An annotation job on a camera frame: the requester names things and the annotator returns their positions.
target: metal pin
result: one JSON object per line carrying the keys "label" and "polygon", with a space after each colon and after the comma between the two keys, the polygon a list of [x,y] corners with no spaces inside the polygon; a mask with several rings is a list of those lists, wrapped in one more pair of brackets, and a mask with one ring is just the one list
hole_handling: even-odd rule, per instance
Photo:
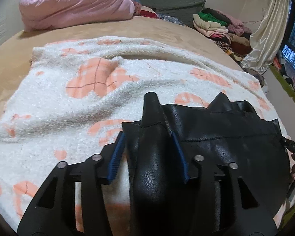
{"label": "metal pin", "polygon": [[94,161],[99,161],[99,160],[101,160],[103,157],[100,155],[100,154],[94,154],[93,156],[92,156],[92,160],[94,160]]}
{"label": "metal pin", "polygon": [[229,164],[229,167],[230,167],[231,169],[233,169],[233,170],[236,170],[236,169],[238,169],[238,164],[235,163],[235,162],[232,162],[232,163]]}
{"label": "metal pin", "polygon": [[63,169],[65,166],[67,166],[67,163],[65,161],[61,161],[57,165],[57,167],[60,168],[60,169]]}
{"label": "metal pin", "polygon": [[194,157],[194,159],[195,159],[196,161],[204,161],[204,160],[205,160],[205,157],[202,156],[202,155],[196,155],[196,156]]}

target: beige bed sheet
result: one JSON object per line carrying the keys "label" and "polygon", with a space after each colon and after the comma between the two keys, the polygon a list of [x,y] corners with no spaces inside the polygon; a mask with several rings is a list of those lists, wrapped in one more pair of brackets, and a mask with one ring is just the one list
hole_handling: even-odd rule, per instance
{"label": "beige bed sheet", "polygon": [[79,25],[52,31],[21,31],[0,46],[0,116],[6,101],[30,70],[33,47],[55,41],[108,35],[149,38],[198,53],[234,70],[241,70],[214,42],[196,30],[161,19],[134,17],[127,21]]}

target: blanket with orange pattern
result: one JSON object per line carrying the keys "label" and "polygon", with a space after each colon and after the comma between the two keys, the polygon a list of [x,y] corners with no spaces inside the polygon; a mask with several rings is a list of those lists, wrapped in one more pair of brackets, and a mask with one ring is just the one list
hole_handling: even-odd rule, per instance
{"label": "blanket with orange pattern", "polygon": [[[57,162],[83,162],[99,153],[121,122],[140,120],[149,91],[162,104],[203,107],[223,92],[231,101],[247,100],[262,119],[278,118],[250,74],[152,40],[61,41],[34,48],[31,60],[0,119],[0,212],[13,229]],[[127,234],[128,190],[123,160],[117,179],[103,189],[114,235]],[[78,185],[76,191],[77,227],[83,230]]]}

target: triangular cutout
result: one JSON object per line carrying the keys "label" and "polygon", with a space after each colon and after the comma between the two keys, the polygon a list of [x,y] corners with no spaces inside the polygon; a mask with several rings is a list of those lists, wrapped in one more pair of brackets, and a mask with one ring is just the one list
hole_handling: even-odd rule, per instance
{"label": "triangular cutout", "polygon": [[55,202],[55,194],[57,188],[58,178],[54,177],[47,187],[46,191],[43,193],[43,196],[37,203],[37,206],[44,207],[47,209],[52,209]]}
{"label": "triangular cutout", "polygon": [[238,185],[240,190],[240,196],[242,200],[243,209],[252,209],[259,206],[258,202],[250,192],[248,186],[242,178],[238,178]]}

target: satin curtain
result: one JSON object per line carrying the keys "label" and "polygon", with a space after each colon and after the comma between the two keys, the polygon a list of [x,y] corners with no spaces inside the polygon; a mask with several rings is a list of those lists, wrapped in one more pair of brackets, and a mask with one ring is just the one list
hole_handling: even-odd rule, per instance
{"label": "satin curtain", "polygon": [[242,67],[263,74],[273,62],[285,33],[290,0],[271,0],[258,30],[250,36],[252,51],[241,61]]}

